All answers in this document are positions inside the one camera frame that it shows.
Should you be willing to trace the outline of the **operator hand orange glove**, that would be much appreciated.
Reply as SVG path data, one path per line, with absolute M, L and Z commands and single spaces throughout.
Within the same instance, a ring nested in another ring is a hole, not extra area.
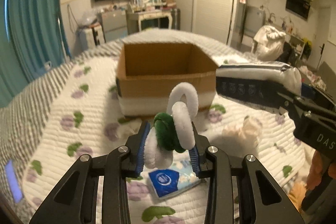
M 306 180 L 306 189 L 313 190 L 322 180 L 323 163 L 321 154 L 315 151 Z

